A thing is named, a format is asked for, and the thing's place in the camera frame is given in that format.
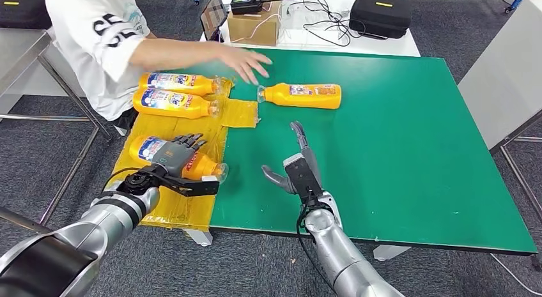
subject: human hand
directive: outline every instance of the human hand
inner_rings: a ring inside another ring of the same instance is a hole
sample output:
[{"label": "human hand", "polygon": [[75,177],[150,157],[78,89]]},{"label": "human hand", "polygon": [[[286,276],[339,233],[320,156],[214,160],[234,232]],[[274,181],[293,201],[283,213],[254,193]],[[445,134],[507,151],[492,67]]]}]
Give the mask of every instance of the human hand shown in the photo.
[{"label": "human hand", "polygon": [[255,69],[260,75],[269,78],[269,74],[260,63],[271,65],[273,62],[263,54],[225,46],[221,43],[216,43],[216,45],[217,48],[215,48],[215,51],[217,51],[217,58],[234,69],[246,83],[258,85],[258,80],[254,76],[252,69]]}]

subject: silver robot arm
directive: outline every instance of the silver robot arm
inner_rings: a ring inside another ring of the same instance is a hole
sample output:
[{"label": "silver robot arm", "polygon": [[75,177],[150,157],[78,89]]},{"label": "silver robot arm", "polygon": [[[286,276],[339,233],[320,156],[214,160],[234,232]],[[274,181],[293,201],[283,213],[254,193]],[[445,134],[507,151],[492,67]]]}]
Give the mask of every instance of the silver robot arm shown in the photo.
[{"label": "silver robot arm", "polygon": [[115,181],[74,224],[15,245],[0,257],[0,296],[82,296],[98,277],[105,255],[156,207],[159,187],[187,197],[216,194],[219,182],[214,176],[201,181],[179,178],[205,143],[196,142],[200,137],[187,135],[164,145],[150,166]]},{"label": "silver robot arm", "polygon": [[296,121],[290,126],[297,135],[301,153],[284,160],[288,176],[276,174],[266,165],[262,170],[273,184],[299,195],[302,212],[298,225],[304,221],[312,236],[328,283],[340,297],[404,297],[378,274],[344,233],[335,199],[321,188],[318,164],[301,124]]}]

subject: green board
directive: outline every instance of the green board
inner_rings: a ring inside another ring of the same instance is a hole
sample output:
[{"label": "green board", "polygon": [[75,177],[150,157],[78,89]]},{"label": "green board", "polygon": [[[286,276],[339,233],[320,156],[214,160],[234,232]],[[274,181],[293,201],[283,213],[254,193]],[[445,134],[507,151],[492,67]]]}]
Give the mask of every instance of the green board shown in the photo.
[{"label": "green board", "polygon": [[[295,232],[300,201],[268,182],[298,152],[299,120],[323,187],[337,201],[345,233],[360,240],[536,252],[525,224],[442,59],[258,50],[274,63],[264,86],[336,83],[338,110],[259,105],[255,129],[230,128],[230,167],[211,227]],[[183,72],[232,77],[221,63]],[[256,99],[238,82],[232,98]]]}]

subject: floor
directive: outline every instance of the floor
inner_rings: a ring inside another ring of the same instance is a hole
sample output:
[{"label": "floor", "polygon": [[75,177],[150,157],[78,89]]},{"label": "floor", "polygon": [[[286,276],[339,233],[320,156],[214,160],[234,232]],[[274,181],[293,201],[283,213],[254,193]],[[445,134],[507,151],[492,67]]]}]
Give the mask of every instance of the floor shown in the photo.
[{"label": "floor", "polygon": [[[160,37],[197,40],[200,6],[192,0],[136,0]],[[423,56],[443,57],[459,81],[508,19],[501,0],[411,0],[412,34]],[[63,97],[23,97],[17,114],[79,115]],[[88,123],[0,123],[0,205],[38,220],[75,160]],[[542,135],[538,125],[530,134]],[[51,228],[77,220],[108,178],[124,138],[98,137]],[[511,146],[533,191],[542,200],[542,145]],[[495,163],[532,237],[542,250],[542,224],[502,155]],[[0,253],[33,233],[0,221]],[[381,263],[374,245],[358,245],[374,267],[405,296],[532,296],[488,254],[411,249]],[[528,257],[499,256],[529,287],[542,291],[542,273]],[[138,227],[109,254],[87,296],[333,296],[293,238],[216,232],[210,247],[197,246],[179,230]]]}]

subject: black print on shirt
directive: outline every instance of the black print on shirt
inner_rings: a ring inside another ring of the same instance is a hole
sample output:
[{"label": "black print on shirt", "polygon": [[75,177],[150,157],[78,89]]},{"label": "black print on shirt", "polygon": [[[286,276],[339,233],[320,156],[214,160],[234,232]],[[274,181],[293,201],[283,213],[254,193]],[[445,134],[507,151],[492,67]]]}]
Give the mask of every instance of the black print on shirt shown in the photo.
[{"label": "black print on shirt", "polygon": [[[100,20],[96,20],[93,23],[94,32],[97,35],[104,35],[105,31],[109,29],[114,24],[123,23],[124,21],[119,17],[111,14],[105,14]],[[131,36],[137,35],[133,29],[124,29],[121,30],[112,40],[111,43],[108,43],[107,46],[111,48],[116,48],[123,40],[130,38]]]}]

